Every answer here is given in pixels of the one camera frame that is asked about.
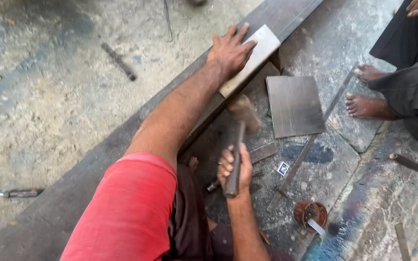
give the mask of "red sleeve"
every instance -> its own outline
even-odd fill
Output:
[[[109,167],[61,257],[155,260],[169,250],[167,228],[177,174],[163,158],[127,155]]]

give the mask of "clay pot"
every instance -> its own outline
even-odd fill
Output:
[[[313,218],[319,226],[324,228],[327,222],[327,209],[319,202],[313,202],[311,200],[299,201],[294,206],[294,218],[307,230],[315,232],[307,221]]]

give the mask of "screwdriver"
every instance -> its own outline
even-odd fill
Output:
[[[0,193],[0,196],[5,198],[10,197],[36,197],[43,192],[43,189],[23,189],[23,190],[9,190]]]

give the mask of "hammer handle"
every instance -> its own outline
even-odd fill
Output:
[[[240,121],[239,129],[235,140],[235,148],[233,150],[233,171],[227,177],[225,183],[224,196],[227,198],[234,198],[238,194],[238,184],[240,183],[240,166],[241,166],[241,155],[240,155],[240,143],[243,141],[244,132],[246,130],[246,123]]]

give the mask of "hammer head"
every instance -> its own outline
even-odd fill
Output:
[[[245,122],[247,134],[254,134],[260,130],[262,125],[261,120],[251,100],[246,95],[241,94],[236,97],[228,106],[227,110],[237,121]]]

